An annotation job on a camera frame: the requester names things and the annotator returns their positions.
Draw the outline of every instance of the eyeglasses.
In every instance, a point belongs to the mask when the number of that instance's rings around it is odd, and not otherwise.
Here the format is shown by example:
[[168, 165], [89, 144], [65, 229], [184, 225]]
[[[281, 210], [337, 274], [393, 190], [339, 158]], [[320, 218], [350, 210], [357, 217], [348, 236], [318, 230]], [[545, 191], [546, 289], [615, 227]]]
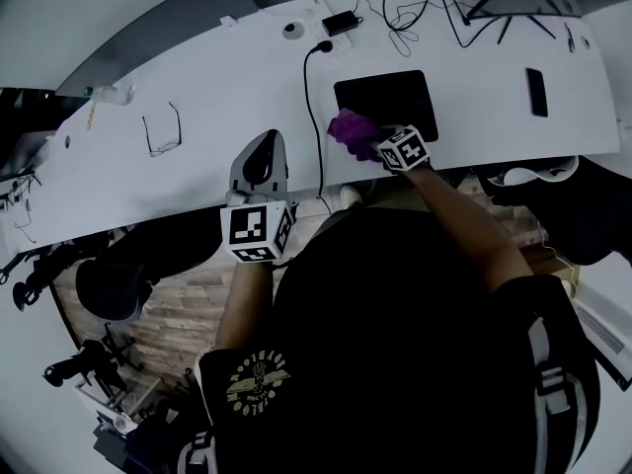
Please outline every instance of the eyeglasses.
[[180, 114], [178, 113], [178, 110], [174, 107], [174, 105], [171, 102], [169, 103], [169, 105], [176, 112], [176, 118], [178, 118], [178, 140], [168, 142], [162, 147], [157, 147], [155, 149], [152, 148], [151, 142], [149, 140], [149, 130], [147, 129], [147, 120], [145, 119], [145, 116], [142, 117], [142, 122], [145, 124], [145, 136], [147, 138], [147, 147], [149, 148], [149, 156], [151, 156], [152, 158], [155, 156], [160, 156], [161, 154], [166, 153], [167, 151], [171, 151], [172, 149], [175, 149], [180, 144], [182, 144], [182, 128], [180, 127]]

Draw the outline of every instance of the black mouse pad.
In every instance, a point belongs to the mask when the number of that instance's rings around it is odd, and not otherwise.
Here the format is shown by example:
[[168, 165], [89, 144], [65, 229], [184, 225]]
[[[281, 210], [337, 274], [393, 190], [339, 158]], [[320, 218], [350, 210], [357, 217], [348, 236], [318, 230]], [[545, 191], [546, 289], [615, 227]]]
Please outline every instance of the black mouse pad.
[[339, 81], [334, 92], [339, 109], [350, 109], [379, 126], [412, 124], [425, 142], [438, 139], [433, 103], [421, 70]]

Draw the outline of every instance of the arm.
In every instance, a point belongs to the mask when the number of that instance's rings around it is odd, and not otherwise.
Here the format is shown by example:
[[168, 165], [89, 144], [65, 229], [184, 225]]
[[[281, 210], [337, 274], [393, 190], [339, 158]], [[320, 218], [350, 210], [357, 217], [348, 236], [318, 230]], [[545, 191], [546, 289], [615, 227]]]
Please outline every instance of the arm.
[[510, 235], [483, 207], [431, 170], [414, 169], [406, 176], [443, 229], [480, 270], [489, 291], [514, 277], [533, 274]]
[[262, 264], [237, 264], [215, 348], [243, 348], [253, 338], [272, 305], [272, 270]]

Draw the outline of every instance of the black t-shirt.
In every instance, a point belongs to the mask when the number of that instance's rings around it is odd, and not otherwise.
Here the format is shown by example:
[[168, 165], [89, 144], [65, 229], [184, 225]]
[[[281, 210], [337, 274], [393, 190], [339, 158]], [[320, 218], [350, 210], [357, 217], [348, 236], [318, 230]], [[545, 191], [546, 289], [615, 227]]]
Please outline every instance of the black t-shirt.
[[431, 214], [355, 212], [291, 263], [251, 347], [201, 358], [220, 474], [532, 472], [532, 358], [505, 312], [561, 288], [490, 296]]

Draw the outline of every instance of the purple cloth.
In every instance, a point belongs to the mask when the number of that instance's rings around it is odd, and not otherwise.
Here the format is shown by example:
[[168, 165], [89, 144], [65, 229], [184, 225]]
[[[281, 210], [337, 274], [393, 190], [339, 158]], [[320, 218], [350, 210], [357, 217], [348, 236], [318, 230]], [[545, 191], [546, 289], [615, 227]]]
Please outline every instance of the purple cloth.
[[382, 161], [369, 143], [380, 134], [379, 127], [369, 118], [357, 115], [349, 109], [341, 109], [338, 116], [329, 123], [327, 133], [337, 142], [345, 144], [357, 161]]

